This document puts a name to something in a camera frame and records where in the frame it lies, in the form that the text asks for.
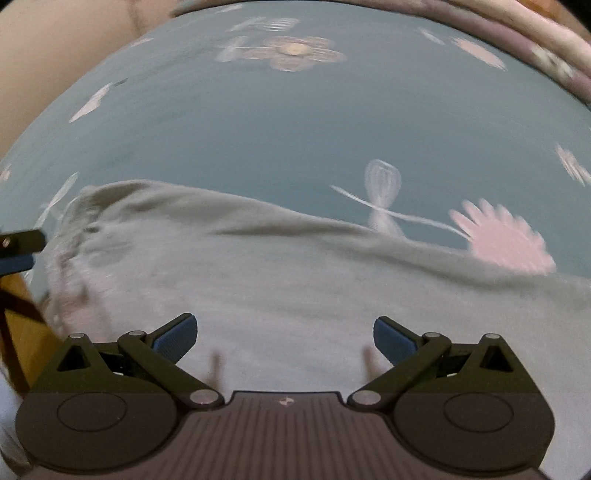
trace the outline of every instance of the blue gripper pad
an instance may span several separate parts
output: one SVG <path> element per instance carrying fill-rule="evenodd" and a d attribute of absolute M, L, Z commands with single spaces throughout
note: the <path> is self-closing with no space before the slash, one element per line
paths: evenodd
<path fill-rule="evenodd" d="M 16 257 L 0 258 L 0 277 L 13 273 L 24 272 L 35 266 L 33 255 L 17 255 Z"/>
<path fill-rule="evenodd" d="M 394 366 L 417 351 L 417 345 L 383 320 L 374 323 L 374 344 Z"/>
<path fill-rule="evenodd" d="M 197 319 L 191 315 L 159 336 L 152 350 L 176 364 L 197 342 Z"/>

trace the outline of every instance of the beige wall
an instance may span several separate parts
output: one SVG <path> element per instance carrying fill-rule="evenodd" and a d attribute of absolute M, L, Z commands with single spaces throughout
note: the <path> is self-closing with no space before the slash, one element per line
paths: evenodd
<path fill-rule="evenodd" d="M 81 76 L 167 21 L 176 1 L 12 1 L 0 12 L 0 158 Z"/>

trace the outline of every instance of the crumpled towel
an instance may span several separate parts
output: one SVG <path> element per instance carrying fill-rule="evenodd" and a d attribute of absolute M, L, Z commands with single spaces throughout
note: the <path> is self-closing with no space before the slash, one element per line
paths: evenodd
<path fill-rule="evenodd" d="M 574 480 L 588 469 L 589 280 L 519 275 L 467 252 L 142 180 L 84 188 L 45 256 L 54 328 L 107 342 L 193 313 L 200 337 L 179 366 L 205 379 L 221 352 L 225 396 L 349 395 L 380 315 L 460 343 L 500 333 L 556 417 L 544 470 Z"/>

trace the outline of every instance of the pink flower print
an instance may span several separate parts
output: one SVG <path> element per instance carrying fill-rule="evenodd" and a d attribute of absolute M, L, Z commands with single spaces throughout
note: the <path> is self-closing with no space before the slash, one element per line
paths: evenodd
<path fill-rule="evenodd" d="M 545 242 L 521 217 L 513 217 L 502 205 L 496 210 L 486 200 L 480 209 L 464 201 L 464 210 L 471 220 L 451 210 L 450 217 L 466 232 L 472 255 L 484 262 L 529 274 L 547 274 L 556 270 Z"/>
<path fill-rule="evenodd" d="M 454 38 L 454 43 L 460 47 L 466 53 L 469 53 L 478 60 L 482 60 L 484 63 L 494 67 L 496 69 L 506 70 L 505 63 L 497 57 L 493 52 L 488 51 L 486 48 L 464 38 Z"/>

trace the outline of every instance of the circular joint cover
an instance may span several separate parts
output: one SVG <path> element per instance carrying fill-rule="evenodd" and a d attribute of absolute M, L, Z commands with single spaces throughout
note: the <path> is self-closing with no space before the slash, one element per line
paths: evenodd
<path fill-rule="evenodd" d="M 177 424 L 160 387 L 119 377 L 117 391 L 31 392 L 18 410 L 19 440 L 35 463 L 68 473 L 130 465 L 160 447 Z"/>
<path fill-rule="evenodd" d="M 408 392 L 392 416 L 419 457 L 452 473 L 521 471 L 541 460 L 554 433 L 539 393 Z"/>

